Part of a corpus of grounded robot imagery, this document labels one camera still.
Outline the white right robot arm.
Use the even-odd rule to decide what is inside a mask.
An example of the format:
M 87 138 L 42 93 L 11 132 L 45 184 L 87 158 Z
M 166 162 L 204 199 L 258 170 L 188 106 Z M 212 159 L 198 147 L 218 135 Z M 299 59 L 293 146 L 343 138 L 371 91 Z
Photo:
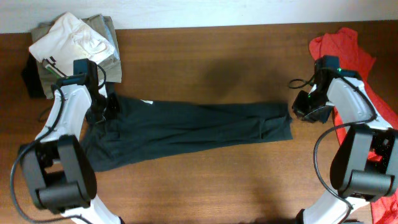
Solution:
M 302 121 L 326 121 L 336 108 L 342 124 L 327 129 L 315 143 L 313 165 L 325 188 L 311 206 L 301 210 L 297 223 L 344 223 L 356 209 L 397 190 L 397 130 L 377 111 L 360 77 L 340 69 L 321 68 L 311 78 L 310 92 L 300 91 L 292 109 Z M 338 129 L 347 134 L 330 167 L 327 184 L 318 168 L 323 138 Z

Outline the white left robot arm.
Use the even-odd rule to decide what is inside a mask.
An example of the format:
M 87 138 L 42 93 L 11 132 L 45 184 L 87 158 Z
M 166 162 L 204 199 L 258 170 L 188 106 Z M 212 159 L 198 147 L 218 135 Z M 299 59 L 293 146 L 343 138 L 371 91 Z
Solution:
M 79 75 L 59 79 L 51 89 L 54 103 L 43 129 L 21 146 L 12 165 L 10 190 L 16 210 L 28 222 L 38 222 L 16 199 L 13 179 L 21 167 L 34 205 L 54 214 L 52 222 L 122 223 L 99 198 L 95 172 L 79 142 L 87 111 L 106 103 L 105 81 Z

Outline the dark green t-shirt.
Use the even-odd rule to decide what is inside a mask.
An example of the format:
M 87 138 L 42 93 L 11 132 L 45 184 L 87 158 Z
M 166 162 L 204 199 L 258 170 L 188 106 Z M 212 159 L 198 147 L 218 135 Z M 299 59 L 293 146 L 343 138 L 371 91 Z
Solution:
M 286 103 L 197 105 L 118 97 L 116 117 L 94 124 L 81 147 L 96 172 L 240 144 L 292 139 Z

